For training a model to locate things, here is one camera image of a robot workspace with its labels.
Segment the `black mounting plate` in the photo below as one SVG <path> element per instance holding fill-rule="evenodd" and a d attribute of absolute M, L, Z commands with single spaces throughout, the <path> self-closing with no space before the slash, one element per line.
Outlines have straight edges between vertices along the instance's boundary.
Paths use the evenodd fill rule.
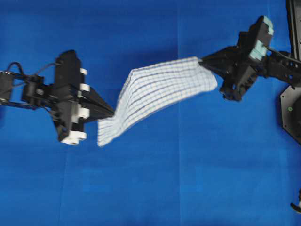
<path fill-rule="evenodd" d="M 282 127 L 288 134 L 290 134 L 299 144 L 301 144 L 301 136 L 295 129 L 295 122 L 293 121 L 293 105 L 298 98 L 301 97 L 301 87 L 293 89 L 291 86 L 280 96 Z"/>

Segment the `white checkered cloth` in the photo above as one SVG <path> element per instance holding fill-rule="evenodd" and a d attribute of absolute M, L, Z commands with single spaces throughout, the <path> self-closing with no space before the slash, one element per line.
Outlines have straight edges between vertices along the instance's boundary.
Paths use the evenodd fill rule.
<path fill-rule="evenodd" d="M 133 69 L 118 97 L 114 116 L 98 121 L 98 145 L 106 145 L 162 108 L 215 89 L 215 77 L 198 61 L 191 57 Z"/>

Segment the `blue tablecloth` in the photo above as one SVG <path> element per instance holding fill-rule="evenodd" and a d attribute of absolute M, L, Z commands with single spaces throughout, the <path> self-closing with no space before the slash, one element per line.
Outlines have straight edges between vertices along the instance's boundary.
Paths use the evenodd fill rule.
<path fill-rule="evenodd" d="M 274 24 L 271 46 L 290 51 L 284 0 L 2 0 L 0 12 L 0 68 L 18 61 L 30 74 L 74 49 L 114 108 L 131 69 L 235 45 L 260 15 Z M 53 69 L 41 75 L 54 81 Z M 68 146 L 44 109 L 1 109 L 0 224 L 301 225 L 289 207 L 301 147 L 280 126 L 286 86 L 259 78 L 241 103 L 199 95 L 104 148 L 96 122 Z"/>

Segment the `screw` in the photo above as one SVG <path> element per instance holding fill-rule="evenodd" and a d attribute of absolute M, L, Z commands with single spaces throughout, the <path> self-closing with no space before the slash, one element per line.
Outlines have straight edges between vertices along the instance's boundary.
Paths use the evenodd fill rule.
<path fill-rule="evenodd" d="M 44 94 L 44 91 L 42 89 L 37 89 L 36 92 L 39 95 L 43 95 Z"/>

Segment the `cable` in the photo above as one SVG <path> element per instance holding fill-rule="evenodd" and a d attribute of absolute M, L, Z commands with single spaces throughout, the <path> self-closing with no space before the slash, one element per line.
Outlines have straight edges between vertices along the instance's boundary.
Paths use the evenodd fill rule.
<path fill-rule="evenodd" d="M 279 51 L 277 51 L 277 50 L 275 50 L 275 49 L 273 49 L 273 48 L 270 48 L 270 47 L 266 47 L 266 48 L 267 48 L 269 51 L 274 52 L 274 53 L 277 53 L 278 55 L 284 57 L 285 59 L 288 59 L 288 60 L 291 60 L 291 61 L 294 61 L 294 62 L 296 62 L 296 63 L 301 64 L 301 61 L 300 61 L 300 60 L 297 60 L 297 59 L 294 59 L 294 58 L 290 58 L 290 57 L 288 57 L 288 56 L 286 56 L 286 55 L 283 55 L 282 53 L 280 53 Z"/>
<path fill-rule="evenodd" d="M 51 112 L 45 106 L 42 106 L 42 108 L 44 108 L 49 114 L 51 114 Z"/>
<path fill-rule="evenodd" d="M 46 68 L 50 67 L 51 65 L 61 65 L 61 64 L 59 64 L 59 63 L 50 63 L 50 64 L 48 64 L 48 65 L 42 67 L 41 69 L 39 69 L 36 73 L 34 73 L 34 74 L 32 74 L 32 75 L 36 75 L 36 74 L 41 73 L 42 71 L 44 71 Z"/>
<path fill-rule="evenodd" d="M 21 75 L 24 75 L 22 66 L 21 66 L 21 64 L 19 62 L 12 62 L 12 63 L 10 63 L 10 65 L 7 67 L 7 69 L 5 71 L 8 72 L 13 65 L 16 65 L 18 67 L 19 72 L 20 72 Z"/>
<path fill-rule="evenodd" d="M 7 90 L 5 90 L 5 91 L 0 92 L 0 95 L 2 95 L 3 93 L 6 93 L 6 92 L 8 92 L 8 91 L 11 91 L 13 88 L 18 87 L 18 86 L 21 86 L 21 85 L 23 85 L 23 84 L 25 84 L 25 83 L 26 83 L 26 82 L 23 81 L 23 82 L 21 82 L 21 83 L 18 83 L 18 84 L 16 84 L 16 85 L 13 85 L 12 88 L 9 88 L 9 89 L 7 89 Z"/>

